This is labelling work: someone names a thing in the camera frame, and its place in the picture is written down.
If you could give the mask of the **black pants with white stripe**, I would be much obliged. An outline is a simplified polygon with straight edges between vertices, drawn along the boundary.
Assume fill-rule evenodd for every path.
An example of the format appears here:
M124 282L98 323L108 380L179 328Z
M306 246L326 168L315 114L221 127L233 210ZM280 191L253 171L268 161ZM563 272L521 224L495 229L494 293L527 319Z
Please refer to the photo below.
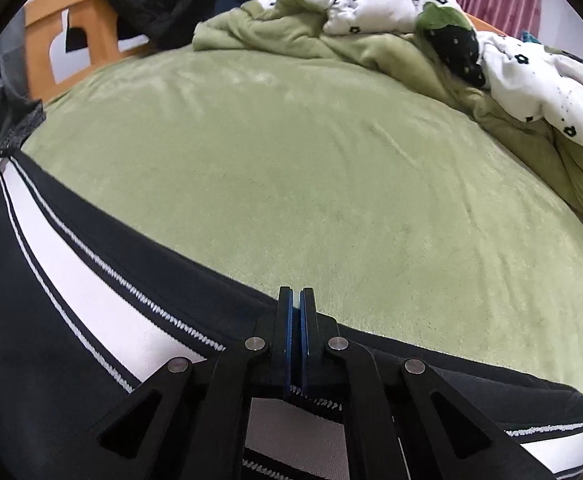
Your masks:
M583 394L338 323L270 381L278 295L0 160L0 479L583 479Z

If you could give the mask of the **green bed sheet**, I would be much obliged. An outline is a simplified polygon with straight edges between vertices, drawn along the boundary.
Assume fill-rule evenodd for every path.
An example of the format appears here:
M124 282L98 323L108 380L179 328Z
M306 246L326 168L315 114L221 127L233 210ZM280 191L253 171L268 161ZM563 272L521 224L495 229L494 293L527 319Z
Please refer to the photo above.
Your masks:
M341 61L110 65L24 144L71 191L350 327L583 392L583 223L466 114Z

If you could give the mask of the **green fleece blanket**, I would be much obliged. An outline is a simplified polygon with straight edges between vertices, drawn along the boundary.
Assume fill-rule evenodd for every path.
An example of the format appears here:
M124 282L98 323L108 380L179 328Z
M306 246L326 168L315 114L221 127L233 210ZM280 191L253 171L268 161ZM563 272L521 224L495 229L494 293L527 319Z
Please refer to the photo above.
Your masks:
M256 50L292 58L325 58L383 73L411 90L460 110L516 155L572 208L583 214L583 148L546 120L518 120L485 90L446 68L418 36L323 33L325 15L302 0L262 6L251 0L197 25L197 51Z

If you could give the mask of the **white flower pattern duvet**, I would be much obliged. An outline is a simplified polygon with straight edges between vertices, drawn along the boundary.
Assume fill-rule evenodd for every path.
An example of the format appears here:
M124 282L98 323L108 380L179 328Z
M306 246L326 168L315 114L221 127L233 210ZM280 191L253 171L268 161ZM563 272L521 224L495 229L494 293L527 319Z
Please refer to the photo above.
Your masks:
M277 0L258 0L271 6ZM544 119L583 147L583 62L541 44L475 29L457 6L412 0L302 0L325 15L328 36L416 34L451 72L487 90L518 120Z

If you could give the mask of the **grey jeans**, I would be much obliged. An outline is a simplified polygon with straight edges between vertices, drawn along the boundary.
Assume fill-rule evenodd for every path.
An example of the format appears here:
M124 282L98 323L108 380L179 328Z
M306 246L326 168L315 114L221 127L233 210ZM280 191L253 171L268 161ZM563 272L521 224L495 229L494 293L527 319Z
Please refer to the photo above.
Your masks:
M0 158L44 122L43 103L30 95L26 73L26 14L19 10L0 34Z

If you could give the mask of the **wooden bed frame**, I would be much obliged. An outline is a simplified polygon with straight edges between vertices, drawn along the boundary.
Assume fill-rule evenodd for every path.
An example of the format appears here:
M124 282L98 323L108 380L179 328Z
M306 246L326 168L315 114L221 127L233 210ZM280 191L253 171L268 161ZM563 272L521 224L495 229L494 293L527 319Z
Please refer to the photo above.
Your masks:
M98 68L158 49L145 36L116 39L118 14L106 0L33 0L24 14L26 69L35 99L47 101ZM489 30L467 15L475 29Z

